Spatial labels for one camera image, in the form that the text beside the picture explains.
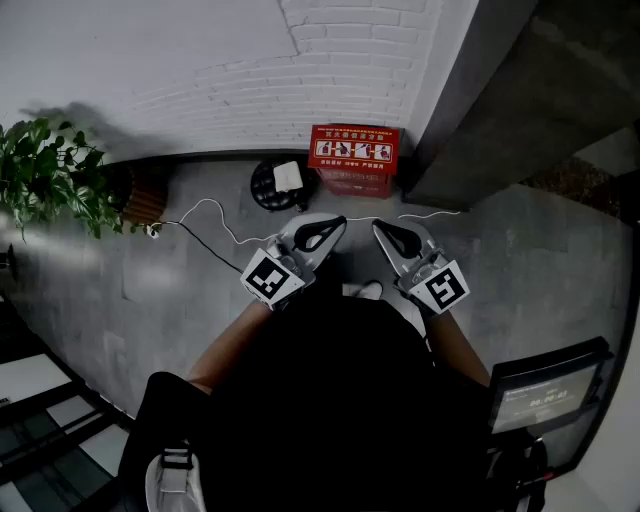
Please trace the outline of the person's right forearm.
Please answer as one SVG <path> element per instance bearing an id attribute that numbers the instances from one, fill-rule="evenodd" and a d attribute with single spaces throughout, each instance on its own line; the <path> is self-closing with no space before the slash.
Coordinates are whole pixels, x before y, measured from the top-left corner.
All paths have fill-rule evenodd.
<path id="1" fill-rule="evenodd" d="M 426 339 L 436 359 L 479 385 L 489 387 L 490 375 L 453 315 L 422 315 Z"/>

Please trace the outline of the black framed glass door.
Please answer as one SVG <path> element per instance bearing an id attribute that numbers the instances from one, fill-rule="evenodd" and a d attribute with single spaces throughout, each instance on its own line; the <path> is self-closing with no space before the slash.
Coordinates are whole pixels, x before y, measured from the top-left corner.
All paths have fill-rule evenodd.
<path id="1" fill-rule="evenodd" d="M 0 512 L 129 512 L 118 468 L 132 425 L 0 292 Z"/>

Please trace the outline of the person's left forearm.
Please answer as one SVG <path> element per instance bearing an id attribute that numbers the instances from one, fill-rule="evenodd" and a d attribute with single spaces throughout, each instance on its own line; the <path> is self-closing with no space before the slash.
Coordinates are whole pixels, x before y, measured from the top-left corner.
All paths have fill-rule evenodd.
<path id="1" fill-rule="evenodd" d="M 251 302 L 199 357 L 186 380 L 211 394 L 233 370 L 272 315 L 273 311 L 261 302 Z"/>

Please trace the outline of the person's black clothing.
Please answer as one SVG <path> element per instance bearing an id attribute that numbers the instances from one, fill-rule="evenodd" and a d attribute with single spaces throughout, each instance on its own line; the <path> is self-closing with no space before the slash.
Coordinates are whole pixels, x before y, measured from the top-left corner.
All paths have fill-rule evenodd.
<path id="1" fill-rule="evenodd" d="M 187 376 L 147 382 L 118 470 L 129 512 L 149 512 L 147 467 L 184 441 L 207 512 L 485 512 L 488 387 L 382 297 L 315 285 L 211 394 Z"/>

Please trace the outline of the person's white shoe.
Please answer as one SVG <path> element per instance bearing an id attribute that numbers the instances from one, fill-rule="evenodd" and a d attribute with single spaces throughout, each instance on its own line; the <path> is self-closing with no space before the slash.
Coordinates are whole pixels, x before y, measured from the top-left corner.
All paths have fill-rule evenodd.
<path id="1" fill-rule="evenodd" d="M 377 280 L 371 280 L 364 284 L 343 283 L 342 295 L 359 299 L 380 300 L 383 295 L 383 285 Z"/>

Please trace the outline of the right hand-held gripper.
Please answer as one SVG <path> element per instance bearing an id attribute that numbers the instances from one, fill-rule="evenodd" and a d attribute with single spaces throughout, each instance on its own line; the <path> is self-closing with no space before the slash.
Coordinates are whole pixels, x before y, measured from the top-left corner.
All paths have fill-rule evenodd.
<path id="1" fill-rule="evenodd" d="M 421 224 L 406 219 L 374 220 L 372 229 L 394 272 L 403 275 L 400 289 L 418 306 L 439 315 L 470 294 L 458 263 L 447 258 Z M 425 256 L 411 266 L 413 255 Z"/>

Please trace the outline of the white folded cloth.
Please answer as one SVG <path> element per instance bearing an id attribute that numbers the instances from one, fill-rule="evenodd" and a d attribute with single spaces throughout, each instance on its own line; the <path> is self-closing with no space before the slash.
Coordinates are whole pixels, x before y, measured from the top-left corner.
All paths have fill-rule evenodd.
<path id="1" fill-rule="evenodd" d="M 277 192 L 290 192 L 304 187 L 299 165 L 295 161 L 274 166 L 273 176 Z"/>

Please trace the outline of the black tablet screen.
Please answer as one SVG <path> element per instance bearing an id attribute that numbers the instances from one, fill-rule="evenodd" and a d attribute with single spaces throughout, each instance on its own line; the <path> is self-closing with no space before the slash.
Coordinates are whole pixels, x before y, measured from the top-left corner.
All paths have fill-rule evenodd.
<path id="1" fill-rule="evenodd" d="M 597 400 L 608 342 L 581 343 L 493 367 L 488 426 L 493 435 L 572 416 Z"/>

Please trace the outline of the brown slatted plant pot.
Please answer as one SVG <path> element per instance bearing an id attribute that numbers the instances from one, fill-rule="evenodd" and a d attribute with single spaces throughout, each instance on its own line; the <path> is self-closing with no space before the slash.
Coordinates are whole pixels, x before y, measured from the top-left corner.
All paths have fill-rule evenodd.
<path id="1" fill-rule="evenodd" d="M 124 181 L 120 217 L 134 225 L 158 222 L 167 206 L 168 185 L 164 177 L 138 169 L 129 169 Z"/>

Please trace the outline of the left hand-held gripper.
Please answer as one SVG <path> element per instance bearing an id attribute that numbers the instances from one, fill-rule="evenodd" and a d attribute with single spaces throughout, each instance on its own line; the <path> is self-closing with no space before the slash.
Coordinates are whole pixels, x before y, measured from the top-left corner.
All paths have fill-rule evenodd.
<path id="1" fill-rule="evenodd" d="M 291 219 L 279 238 L 259 248 L 240 277 L 241 284 L 271 311 L 282 310 L 316 279 L 314 270 L 332 252 L 347 227 L 343 215 L 311 213 Z"/>

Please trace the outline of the green leafy plant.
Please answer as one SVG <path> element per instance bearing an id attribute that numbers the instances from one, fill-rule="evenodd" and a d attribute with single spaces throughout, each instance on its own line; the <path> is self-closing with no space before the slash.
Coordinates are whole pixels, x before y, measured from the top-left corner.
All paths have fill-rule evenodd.
<path id="1" fill-rule="evenodd" d="M 130 187 L 69 121 L 57 127 L 48 118 L 0 125 L 0 205 L 19 230 L 68 211 L 95 238 L 104 228 L 121 234 Z"/>

